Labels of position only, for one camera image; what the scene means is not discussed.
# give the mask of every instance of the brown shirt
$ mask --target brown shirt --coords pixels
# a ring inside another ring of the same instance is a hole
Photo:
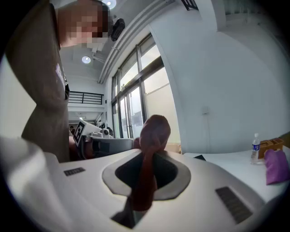
[[[6,56],[19,82],[36,103],[22,137],[44,152],[69,161],[69,88],[59,56],[54,8],[42,0],[21,21],[7,48]]]

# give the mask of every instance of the black railing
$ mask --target black railing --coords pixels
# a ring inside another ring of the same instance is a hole
[[[198,10],[198,7],[196,6],[196,3],[194,0],[181,0],[181,1],[187,10],[189,10],[189,8]]]
[[[104,94],[70,91],[69,103],[102,105]]]

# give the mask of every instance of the window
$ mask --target window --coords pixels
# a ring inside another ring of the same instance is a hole
[[[112,81],[112,91],[116,138],[139,137],[145,120],[153,114],[160,114],[167,118],[171,128],[165,149],[179,151],[174,100],[164,64],[151,35],[137,44],[120,66]]]

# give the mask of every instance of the purple cloth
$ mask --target purple cloth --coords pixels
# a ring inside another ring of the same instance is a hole
[[[269,149],[265,153],[266,184],[274,184],[290,179],[290,170],[286,155],[282,150]]]

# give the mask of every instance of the white table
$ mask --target white table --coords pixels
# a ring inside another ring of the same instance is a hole
[[[290,168],[290,149],[283,146]],[[227,154],[201,154],[185,153],[185,156],[196,157],[203,155],[207,162],[216,164],[256,191],[265,202],[283,193],[290,181],[279,184],[266,185],[265,165],[252,165],[250,163],[251,150]]]

